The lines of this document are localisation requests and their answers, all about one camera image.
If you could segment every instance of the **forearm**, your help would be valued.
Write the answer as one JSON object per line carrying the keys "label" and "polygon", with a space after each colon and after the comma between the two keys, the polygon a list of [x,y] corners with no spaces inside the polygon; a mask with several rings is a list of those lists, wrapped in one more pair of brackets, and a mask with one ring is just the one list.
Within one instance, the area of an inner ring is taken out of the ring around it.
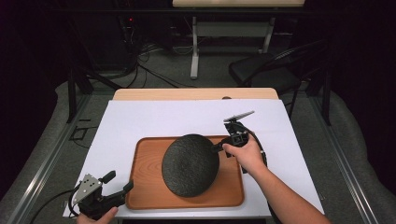
{"label": "forearm", "polygon": [[252,174],[282,223],[330,223],[318,209],[290,189],[267,168]]}

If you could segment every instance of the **white paper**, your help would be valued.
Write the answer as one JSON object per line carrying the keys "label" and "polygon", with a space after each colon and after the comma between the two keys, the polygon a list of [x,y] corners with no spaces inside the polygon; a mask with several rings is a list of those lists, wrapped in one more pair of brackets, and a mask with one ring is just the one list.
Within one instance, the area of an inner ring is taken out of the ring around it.
{"label": "white paper", "polygon": [[[115,170],[117,176],[103,186],[104,195],[112,194],[129,181],[134,149],[140,139],[189,133],[228,135],[223,120],[251,110],[255,112],[239,121],[259,138],[270,170],[323,213],[285,106],[280,100],[110,101],[79,180],[86,173],[98,178]],[[240,206],[130,210],[124,205],[120,207],[117,217],[271,216],[257,183],[249,174],[242,177],[246,195]]]}

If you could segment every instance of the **black chair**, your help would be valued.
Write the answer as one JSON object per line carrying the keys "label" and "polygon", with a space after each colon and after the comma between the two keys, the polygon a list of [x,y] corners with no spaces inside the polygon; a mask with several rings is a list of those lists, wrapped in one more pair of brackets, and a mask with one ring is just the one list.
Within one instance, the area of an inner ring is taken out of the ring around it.
{"label": "black chair", "polygon": [[229,72],[238,87],[274,88],[278,95],[294,91],[289,117],[303,81],[324,68],[326,57],[319,57],[327,48],[327,40],[319,40],[273,56],[269,53],[242,59],[229,65]]}

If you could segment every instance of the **metal frame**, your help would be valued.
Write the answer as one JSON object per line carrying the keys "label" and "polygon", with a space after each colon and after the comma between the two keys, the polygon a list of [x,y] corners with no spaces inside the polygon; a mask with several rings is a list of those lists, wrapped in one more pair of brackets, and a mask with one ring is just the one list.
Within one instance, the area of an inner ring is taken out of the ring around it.
{"label": "metal frame", "polygon": [[70,123],[65,124],[64,129],[62,130],[62,133],[54,148],[49,153],[47,158],[44,159],[43,163],[35,174],[35,177],[23,194],[20,202],[14,209],[14,212],[9,217],[7,224],[25,223],[25,219],[29,215],[29,212],[35,204],[36,199],[38,198],[41,190],[44,188],[48,178],[50,177],[50,173],[52,172],[53,167],[55,167],[56,162],[62,155],[64,143],[68,140],[70,134],[76,127],[78,119],[82,115],[84,108],[87,106],[90,99],[90,95],[83,95],[80,99],[77,114],[70,121]]}
{"label": "metal frame", "polygon": [[364,191],[361,188],[361,185],[356,178],[352,168],[349,165],[346,155],[344,154],[343,149],[341,148],[337,137],[335,136],[332,127],[328,125],[326,120],[324,120],[320,113],[320,101],[318,97],[310,97],[311,105],[314,107],[315,114],[319,120],[319,123],[326,134],[326,138],[329,140],[329,144],[333,149],[333,155],[335,161],[338,164],[338,167],[343,175],[346,184],[349,188],[350,194],[352,195],[353,200],[355,201],[356,206],[361,213],[361,217],[366,224],[378,223],[378,220],[375,217],[374,211],[371,208],[367,198],[364,194]]}

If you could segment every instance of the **wire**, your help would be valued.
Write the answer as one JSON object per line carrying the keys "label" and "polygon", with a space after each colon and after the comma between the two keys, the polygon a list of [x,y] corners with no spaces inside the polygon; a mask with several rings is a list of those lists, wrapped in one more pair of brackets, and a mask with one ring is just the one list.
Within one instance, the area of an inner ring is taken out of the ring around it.
{"label": "wire", "polygon": [[85,147],[85,148],[89,148],[89,147],[83,146],[82,144],[80,144],[80,143],[76,142],[76,140],[73,140],[73,142],[74,142],[76,145],[78,145],[79,147]]}
{"label": "wire", "polygon": [[133,36],[134,36],[134,29],[132,30],[131,37],[129,38],[129,41],[131,42],[132,45],[134,44],[134,41],[132,40]]}
{"label": "wire", "polygon": [[[201,44],[202,42],[204,42],[205,40],[207,40],[207,39],[209,39],[209,38],[210,38],[210,37],[203,37],[202,40],[200,40],[200,41],[197,43],[197,45]],[[191,46],[185,46],[185,47],[183,47],[183,46],[180,46],[180,47],[172,47],[172,50],[173,50],[173,52],[176,53],[176,54],[186,55],[186,54],[189,54],[189,53],[192,51],[192,47],[193,47],[193,45],[191,45]],[[187,51],[187,52],[178,52],[176,49],[189,49],[189,51]]]}
{"label": "wire", "polygon": [[189,27],[189,29],[190,29],[190,31],[192,33],[192,28],[190,27],[189,22],[187,21],[186,17],[183,17],[183,18],[184,18],[184,21],[186,22],[187,26]]}
{"label": "wire", "polygon": [[53,196],[52,198],[50,198],[48,201],[46,201],[46,202],[38,209],[38,211],[35,212],[35,215],[32,217],[32,220],[30,221],[30,224],[33,224],[33,223],[34,223],[34,221],[35,221],[35,219],[37,218],[38,214],[40,214],[41,210],[43,210],[43,208],[44,208],[45,206],[47,206],[47,204],[49,204],[49,203],[52,202],[53,200],[57,199],[58,197],[60,197],[60,196],[62,196],[62,195],[64,195],[64,194],[66,194],[66,193],[70,193],[70,192],[73,192],[73,189],[70,189],[70,190],[64,191],[64,192],[62,192],[62,193],[59,193],[59,194]]}
{"label": "wire", "polygon": [[74,206],[72,206],[72,200],[73,200],[73,195],[77,192],[77,190],[79,189],[79,186],[81,186],[81,183],[79,183],[71,192],[70,196],[69,196],[69,201],[67,202],[67,206],[69,207],[70,213],[72,213],[73,215],[75,215],[76,217],[78,217],[78,213],[75,212],[74,210]]}
{"label": "wire", "polygon": [[[147,43],[143,46],[143,49],[141,49],[141,53],[138,55],[138,60],[140,62],[148,62],[149,61],[149,54],[153,51],[157,51],[157,50],[163,50],[163,48],[159,48],[156,44],[153,43]],[[141,59],[142,56],[146,56],[147,59],[143,60]]]}
{"label": "wire", "polygon": [[146,72],[146,75],[145,75],[145,81],[143,82],[143,86],[140,88],[140,89],[143,89],[143,88],[145,88],[145,86],[146,86],[146,82],[148,81],[148,71],[145,71]]}
{"label": "wire", "polygon": [[138,68],[139,68],[139,66],[136,66],[134,78],[132,79],[131,83],[126,88],[130,88],[132,86],[132,84],[134,84],[134,81],[137,78]]}
{"label": "wire", "polygon": [[176,84],[181,85],[181,86],[184,86],[184,87],[196,88],[195,86],[189,86],[189,85],[185,85],[185,84],[179,83],[179,82],[174,81],[173,79],[171,79],[171,78],[169,78],[169,77],[165,77],[164,75],[161,75],[161,74],[159,74],[159,73],[156,73],[156,72],[154,72],[154,71],[151,71],[151,70],[149,70],[147,67],[145,67],[145,66],[143,66],[143,65],[141,65],[141,64],[139,64],[138,66],[141,67],[141,68],[143,68],[144,70],[146,70],[147,72],[149,72],[149,73],[152,74],[153,76],[155,76],[155,77],[161,79],[162,81],[168,83],[168,84],[171,85],[172,87],[179,88],[179,86],[177,86],[177,85],[175,85],[174,83],[172,83],[172,82],[175,82]]}
{"label": "wire", "polygon": [[[73,204],[72,210],[74,211],[74,207],[76,207],[77,204]],[[69,218],[77,217],[76,215],[73,215],[72,213],[69,214]]]}

